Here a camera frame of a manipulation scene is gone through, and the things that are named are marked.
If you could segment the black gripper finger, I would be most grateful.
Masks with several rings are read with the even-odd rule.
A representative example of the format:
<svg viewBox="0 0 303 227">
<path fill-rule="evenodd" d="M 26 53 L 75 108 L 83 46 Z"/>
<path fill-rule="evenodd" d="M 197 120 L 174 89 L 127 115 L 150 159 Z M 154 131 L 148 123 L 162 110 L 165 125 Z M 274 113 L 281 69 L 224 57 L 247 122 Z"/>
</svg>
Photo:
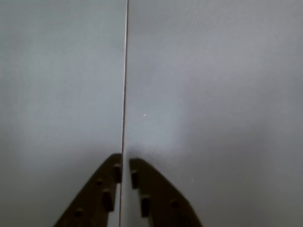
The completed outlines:
<svg viewBox="0 0 303 227">
<path fill-rule="evenodd" d="M 122 181 L 122 154 L 110 155 L 82 187 L 56 227 L 106 227 Z"/>
<path fill-rule="evenodd" d="M 154 166 L 129 160 L 132 188 L 138 191 L 142 218 L 151 227 L 201 227 L 189 201 Z"/>
</svg>

